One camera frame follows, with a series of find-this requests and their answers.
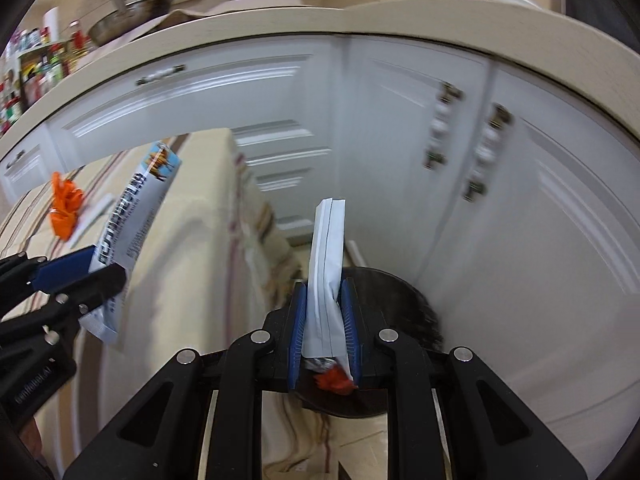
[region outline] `silver bolt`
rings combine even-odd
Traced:
[[[469,348],[465,348],[463,346],[459,346],[453,351],[453,357],[455,357],[458,361],[467,362],[471,361],[474,353],[469,350]]]
[[[196,352],[194,352],[193,350],[181,350],[178,353],[178,357],[176,359],[178,359],[178,362],[181,365],[188,365],[189,363],[193,363],[194,359],[196,358]]]
[[[271,337],[271,334],[266,330],[256,330],[254,333],[251,334],[251,341],[259,344],[266,343],[270,337]]]
[[[396,332],[393,328],[383,328],[378,336],[382,341],[386,341],[387,343],[392,343],[396,339],[398,339],[398,332]]]
[[[51,346],[57,345],[58,341],[60,341],[60,334],[55,330],[51,330],[44,335],[44,341],[49,343]]]

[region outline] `trash can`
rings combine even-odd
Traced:
[[[442,348],[438,319],[427,299],[397,276],[368,267],[343,267],[342,279],[351,278],[362,308],[382,312],[386,323],[413,337],[428,350]],[[343,418],[366,418],[386,413],[386,391],[355,390],[340,396],[316,387],[313,372],[300,367],[296,393],[303,407]]]

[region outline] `crumpled orange plastic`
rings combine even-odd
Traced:
[[[347,377],[340,365],[335,365],[324,373],[316,375],[315,379],[318,388],[338,395],[349,395],[356,389],[355,384]]]
[[[51,188],[53,201],[49,219],[53,232],[66,242],[71,238],[78,222],[78,210],[84,200],[84,194],[72,180],[67,178],[61,181],[57,171],[51,176]]]

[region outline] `ice cream wrapper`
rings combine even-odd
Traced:
[[[112,344],[118,338],[133,267],[179,166],[180,158],[166,144],[156,142],[116,201],[96,244],[89,272],[115,262],[127,273],[123,291],[80,320],[80,325],[105,343]]]

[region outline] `beige countertop edge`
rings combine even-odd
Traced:
[[[347,9],[233,12],[140,38],[63,80],[0,139],[0,158],[69,101],[127,70],[175,52],[266,34],[391,34],[442,41],[526,66],[606,110],[640,139],[640,56],[581,22],[489,0],[389,0]]]

